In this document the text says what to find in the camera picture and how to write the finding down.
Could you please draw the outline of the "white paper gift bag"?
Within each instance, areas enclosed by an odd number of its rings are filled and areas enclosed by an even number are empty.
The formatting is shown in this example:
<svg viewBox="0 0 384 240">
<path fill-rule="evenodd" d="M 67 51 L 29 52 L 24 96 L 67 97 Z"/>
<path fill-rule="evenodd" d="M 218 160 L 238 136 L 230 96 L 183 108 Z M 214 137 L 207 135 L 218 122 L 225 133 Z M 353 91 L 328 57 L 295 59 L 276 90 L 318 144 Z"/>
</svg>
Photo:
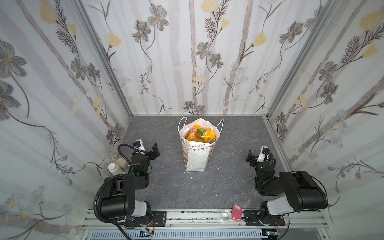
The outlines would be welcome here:
<svg viewBox="0 0 384 240">
<path fill-rule="evenodd" d="M 185 167 L 188 172 L 203 172 L 212 155 L 214 147 L 221 136 L 224 120 L 221 120 L 216 126 L 202 118 L 190 123 L 188 123 L 187 120 L 187 117 L 183 117 L 178 124 Z M 187 136 L 194 125 L 199 125 L 204 130 L 211 129 L 215 131 L 216 141 L 212 144 L 188 141 Z"/>
</svg>

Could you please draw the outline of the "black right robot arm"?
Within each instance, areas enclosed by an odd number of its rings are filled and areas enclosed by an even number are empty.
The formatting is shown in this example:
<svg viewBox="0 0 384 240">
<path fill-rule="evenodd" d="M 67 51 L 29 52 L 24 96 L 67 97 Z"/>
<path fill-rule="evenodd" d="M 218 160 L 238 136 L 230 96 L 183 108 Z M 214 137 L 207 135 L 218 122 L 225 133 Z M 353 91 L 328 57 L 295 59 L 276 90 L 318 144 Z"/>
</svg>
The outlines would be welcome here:
<svg viewBox="0 0 384 240">
<path fill-rule="evenodd" d="M 257 212 L 245 211 L 248 226 L 284 226 L 284 216 L 318 211 L 328 206 L 328 195 L 307 172 L 280 172 L 275 176 L 276 159 L 262 147 L 259 155 L 249 151 L 246 162 L 255 168 L 255 190 L 263 197 L 277 197 L 261 203 Z"/>
</svg>

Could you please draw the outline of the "yellow snack box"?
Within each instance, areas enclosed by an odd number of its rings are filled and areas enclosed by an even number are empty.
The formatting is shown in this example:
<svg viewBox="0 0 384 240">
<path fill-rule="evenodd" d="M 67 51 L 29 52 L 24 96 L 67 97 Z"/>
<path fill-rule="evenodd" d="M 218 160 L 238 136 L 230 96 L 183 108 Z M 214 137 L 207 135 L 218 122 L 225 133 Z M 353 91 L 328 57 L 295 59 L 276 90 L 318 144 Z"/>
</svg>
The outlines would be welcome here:
<svg viewBox="0 0 384 240">
<path fill-rule="evenodd" d="M 216 133 L 211 129 L 204 130 L 199 125 L 194 125 L 187 136 L 187 140 L 190 142 L 212 144 L 216 141 Z"/>
</svg>

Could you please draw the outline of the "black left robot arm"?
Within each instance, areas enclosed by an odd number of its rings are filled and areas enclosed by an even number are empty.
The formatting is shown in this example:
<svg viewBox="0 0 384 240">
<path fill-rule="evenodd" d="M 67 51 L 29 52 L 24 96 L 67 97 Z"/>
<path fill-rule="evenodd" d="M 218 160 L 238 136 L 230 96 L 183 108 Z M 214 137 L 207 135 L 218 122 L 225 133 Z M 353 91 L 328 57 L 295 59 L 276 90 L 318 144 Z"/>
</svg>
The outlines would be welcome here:
<svg viewBox="0 0 384 240">
<path fill-rule="evenodd" d="M 96 193 L 93 210 L 96 218 L 119 228 L 153 227 L 155 218 L 147 201 L 138 201 L 136 191 L 149 186 L 151 161 L 160 156 L 157 143 L 147 151 L 141 140 L 117 147 L 118 159 L 108 166 L 112 174 Z"/>
</svg>

